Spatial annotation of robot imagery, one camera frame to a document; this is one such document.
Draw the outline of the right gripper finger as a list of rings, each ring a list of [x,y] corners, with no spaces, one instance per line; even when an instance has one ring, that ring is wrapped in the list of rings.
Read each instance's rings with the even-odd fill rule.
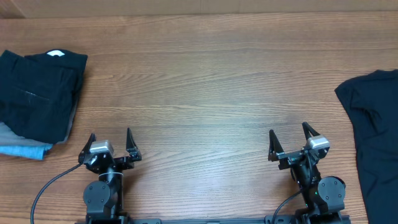
[[[315,131],[307,122],[302,123],[305,139],[309,140],[312,137],[319,136],[320,133]]]
[[[278,161],[280,157],[284,155],[284,150],[280,145],[280,142],[274,132],[273,129],[269,131],[269,153],[268,160],[269,161]]]

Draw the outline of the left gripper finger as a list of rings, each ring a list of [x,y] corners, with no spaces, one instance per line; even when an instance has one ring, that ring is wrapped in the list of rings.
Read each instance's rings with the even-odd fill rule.
[[[88,138],[87,143],[85,144],[82,151],[78,155],[79,163],[84,163],[85,160],[88,158],[88,156],[91,154],[90,147],[91,147],[92,143],[95,141],[96,141],[95,133],[91,133],[90,137]]]
[[[127,128],[127,133],[126,133],[126,151],[129,153],[129,157],[132,162],[137,162],[142,160],[142,154],[134,141],[130,128]]]

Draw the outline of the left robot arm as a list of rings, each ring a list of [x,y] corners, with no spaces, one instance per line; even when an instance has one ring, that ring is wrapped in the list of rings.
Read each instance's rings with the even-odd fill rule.
[[[86,223],[132,223],[132,218],[124,210],[123,172],[133,169],[134,163],[142,160],[142,155],[129,128],[126,151],[128,155],[114,157],[110,141],[98,141],[95,134],[91,134],[80,152],[78,162],[98,175],[98,180],[88,184],[83,192]]]

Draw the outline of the black t-shirt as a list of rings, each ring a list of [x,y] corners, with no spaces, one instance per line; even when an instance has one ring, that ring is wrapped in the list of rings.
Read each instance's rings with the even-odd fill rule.
[[[335,93],[354,132],[369,223],[397,223],[397,70],[349,79]]]

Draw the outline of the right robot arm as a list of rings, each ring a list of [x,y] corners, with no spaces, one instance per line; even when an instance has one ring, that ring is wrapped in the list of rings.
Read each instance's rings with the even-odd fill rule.
[[[329,149],[330,142],[315,131],[308,123],[302,123],[306,144],[298,151],[286,153],[274,130],[269,131],[268,160],[278,162],[279,169],[288,169],[299,191],[285,199],[272,215],[264,218],[265,223],[326,224],[350,223],[349,216],[343,216],[345,209],[345,182],[335,176],[322,177],[317,168]],[[298,195],[303,197],[305,208],[293,215],[279,215],[281,208]]]

